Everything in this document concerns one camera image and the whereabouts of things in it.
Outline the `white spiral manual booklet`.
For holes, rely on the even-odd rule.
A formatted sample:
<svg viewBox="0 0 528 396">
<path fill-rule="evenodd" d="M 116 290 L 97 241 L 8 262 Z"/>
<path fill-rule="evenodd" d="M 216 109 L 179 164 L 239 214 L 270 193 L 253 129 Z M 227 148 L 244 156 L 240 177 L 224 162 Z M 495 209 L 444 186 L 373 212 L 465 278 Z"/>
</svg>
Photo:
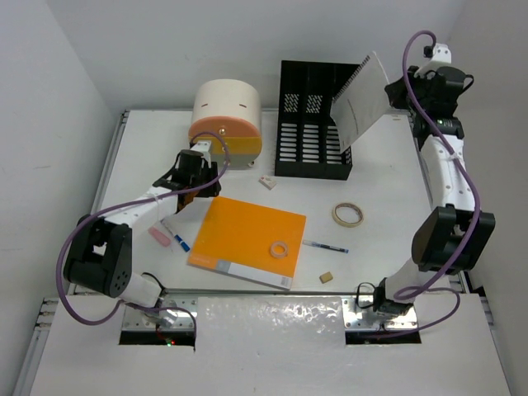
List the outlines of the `white spiral manual booklet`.
<svg viewBox="0 0 528 396">
<path fill-rule="evenodd" d="M 332 100 L 330 116 L 337 127 L 341 153 L 389 110 L 388 85 L 384 67 L 371 51 Z"/>
</svg>

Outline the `cream round drawer cabinet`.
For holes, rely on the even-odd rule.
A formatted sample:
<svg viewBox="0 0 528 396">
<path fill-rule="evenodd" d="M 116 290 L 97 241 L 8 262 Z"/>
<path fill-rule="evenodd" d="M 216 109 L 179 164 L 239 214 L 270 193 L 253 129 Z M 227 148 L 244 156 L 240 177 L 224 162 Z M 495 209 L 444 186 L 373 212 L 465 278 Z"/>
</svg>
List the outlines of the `cream round drawer cabinet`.
<svg viewBox="0 0 528 396">
<path fill-rule="evenodd" d="M 188 137 L 209 139 L 211 159 L 218 163 L 224 159 L 224 148 L 209 132 L 226 143 L 232 168 L 253 166 L 262 151 L 262 106 L 256 88 L 235 79 L 215 79 L 199 87 Z"/>
</svg>

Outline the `orange notebook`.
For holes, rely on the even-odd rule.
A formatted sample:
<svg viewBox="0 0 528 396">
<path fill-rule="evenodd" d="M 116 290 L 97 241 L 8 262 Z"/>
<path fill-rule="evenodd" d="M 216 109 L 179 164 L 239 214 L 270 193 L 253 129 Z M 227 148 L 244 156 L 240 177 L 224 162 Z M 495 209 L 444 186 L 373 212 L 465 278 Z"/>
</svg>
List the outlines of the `orange notebook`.
<svg viewBox="0 0 528 396">
<path fill-rule="evenodd" d="M 306 217 L 240 200 L 216 197 L 200 227 L 188 263 L 281 290 L 290 290 Z M 270 254 L 273 242 L 287 244 L 285 258 Z"/>
</svg>

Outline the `black mesh file organizer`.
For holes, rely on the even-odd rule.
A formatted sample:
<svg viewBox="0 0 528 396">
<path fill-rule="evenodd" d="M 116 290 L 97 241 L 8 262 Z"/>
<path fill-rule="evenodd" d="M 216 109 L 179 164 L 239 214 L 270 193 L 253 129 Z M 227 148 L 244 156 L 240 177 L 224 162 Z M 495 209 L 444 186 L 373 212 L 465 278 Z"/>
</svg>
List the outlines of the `black mesh file organizer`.
<svg viewBox="0 0 528 396">
<path fill-rule="evenodd" d="M 358 68 L 283 60 L 274 175 L 345 181 L 352 170 L 351 150 L 341 151 L 330 116 L 333 98 Z"/>
</svg>

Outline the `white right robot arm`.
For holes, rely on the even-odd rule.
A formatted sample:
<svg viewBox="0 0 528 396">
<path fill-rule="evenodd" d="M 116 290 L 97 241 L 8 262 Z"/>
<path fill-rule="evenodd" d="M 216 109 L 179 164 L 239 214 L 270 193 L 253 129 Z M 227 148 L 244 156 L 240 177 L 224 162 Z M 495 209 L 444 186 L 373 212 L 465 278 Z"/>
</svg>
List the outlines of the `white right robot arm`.
<svg viewBox="0 0 528 396">
<path fill-rule="evenodd" d="M 482 211 L 466 179 L 464 129 L 455 117 L 459 96 L 473 83 L 472 75 L 451 66 L 425 73 L 411 66 L 385 88 L 391 106 L 411 114 L 432 212 L 413 236 L 410 259 L 375 287 L 378 314 L 405 314 L 413 292 L 429 281 L 473 269 L 495 228 L 494 214 Z"/>
</svg>

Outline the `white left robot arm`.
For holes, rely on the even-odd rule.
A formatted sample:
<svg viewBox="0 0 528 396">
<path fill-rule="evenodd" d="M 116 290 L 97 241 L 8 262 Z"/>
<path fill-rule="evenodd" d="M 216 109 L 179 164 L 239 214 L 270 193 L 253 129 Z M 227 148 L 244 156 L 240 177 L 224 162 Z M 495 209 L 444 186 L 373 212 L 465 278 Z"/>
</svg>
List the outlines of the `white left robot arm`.
<svg viewBox="0 0 528 396">
<path fill-rule="evenodd" d="M 175 215 L 196 197 L 219 194 L 218 165 L 209 142 L 183 149 L 174 165 L 128 207 L 91 217 L 70 245 L 64 278 L 111 298 L 152 308 L 160 285 L 133 271 L 133 240 L 156 223 Z"/>
</svg>

